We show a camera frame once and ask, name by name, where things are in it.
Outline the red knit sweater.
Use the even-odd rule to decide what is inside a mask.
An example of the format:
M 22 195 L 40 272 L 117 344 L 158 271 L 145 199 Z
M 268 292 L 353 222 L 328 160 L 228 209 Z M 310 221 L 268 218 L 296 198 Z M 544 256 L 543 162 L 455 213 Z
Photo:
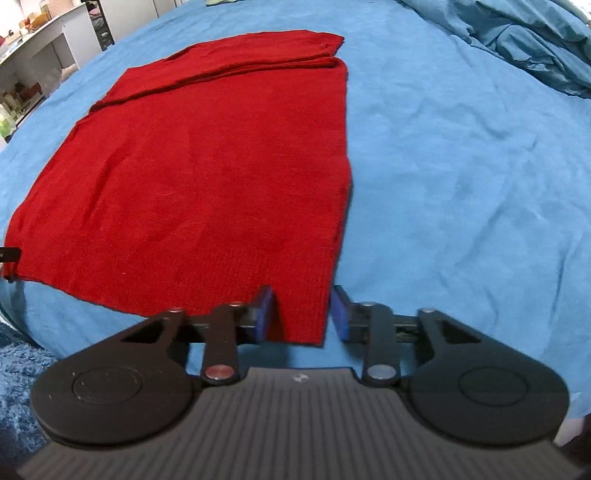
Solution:
M 128 69 L 14 212 L 3 277 L 144 317 L 267 285 L 270 337 L 321 344 L 352 186 L 342 42 L 249 33 Z

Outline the blue shaggy rug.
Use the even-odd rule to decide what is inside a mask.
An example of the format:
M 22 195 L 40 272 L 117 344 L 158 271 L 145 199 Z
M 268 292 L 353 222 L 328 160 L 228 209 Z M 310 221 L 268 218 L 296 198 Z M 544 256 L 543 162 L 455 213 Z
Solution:
M 1 464 L 18 467 L 45 438 L 30 405 L 34 381 L 56 357 L 1 323 Z

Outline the blue bed sheet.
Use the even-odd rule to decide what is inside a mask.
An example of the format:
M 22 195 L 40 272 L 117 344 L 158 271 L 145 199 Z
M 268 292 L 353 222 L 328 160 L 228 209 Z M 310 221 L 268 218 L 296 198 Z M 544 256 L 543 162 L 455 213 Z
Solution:
M 123 72 L 247 32 L 342 35 L 353 198 L 337 280 L 401 313 L 439 309 L 546 363 L 590 410 L 590 103 L 399 1 L 190 1 L 97 56 L 1 154 L 8 222 Z

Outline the white desk shelf unit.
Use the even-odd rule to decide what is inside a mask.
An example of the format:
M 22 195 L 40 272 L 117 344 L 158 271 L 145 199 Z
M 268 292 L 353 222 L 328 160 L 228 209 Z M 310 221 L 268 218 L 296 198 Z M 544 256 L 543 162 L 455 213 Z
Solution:
M 1 123 L 1 135 L 11 136 L 34 109 L 59 87 L 63 71 L 79 70 L 101 52 L 90 15 L 79 2 L 29 33 L 1 56 L 1 92 L 22 84 L 39 86 L 14 119 Z

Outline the white wardrobe cabinet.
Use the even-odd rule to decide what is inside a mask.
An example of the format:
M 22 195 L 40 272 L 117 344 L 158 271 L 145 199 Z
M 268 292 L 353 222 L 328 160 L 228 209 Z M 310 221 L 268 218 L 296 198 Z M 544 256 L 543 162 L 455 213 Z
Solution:
M 182 0 L 100 0 L 89 1 L 91 9 L 97 8 L 103 18 L 110 38 L 121 41 L 183 5 Z

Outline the green pillow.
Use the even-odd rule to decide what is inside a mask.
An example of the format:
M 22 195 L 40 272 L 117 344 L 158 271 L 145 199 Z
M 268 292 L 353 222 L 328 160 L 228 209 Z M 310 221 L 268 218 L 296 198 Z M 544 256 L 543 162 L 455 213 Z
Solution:
M 209 6 L 217 6 L 217 5 L 221 5 L 221 4 L 231 4 L 231 3 L 235 3 L 238 0 L 205 0 L 205 6 L 209 7 Z

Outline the blue folded duvet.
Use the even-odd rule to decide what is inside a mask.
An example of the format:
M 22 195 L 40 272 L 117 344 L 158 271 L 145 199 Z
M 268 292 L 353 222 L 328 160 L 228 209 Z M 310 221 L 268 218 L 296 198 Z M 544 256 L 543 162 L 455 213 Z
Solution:
M 423 18 L 571 96 L 590 97 L 590 21 L 569 1 L 407 1 Z

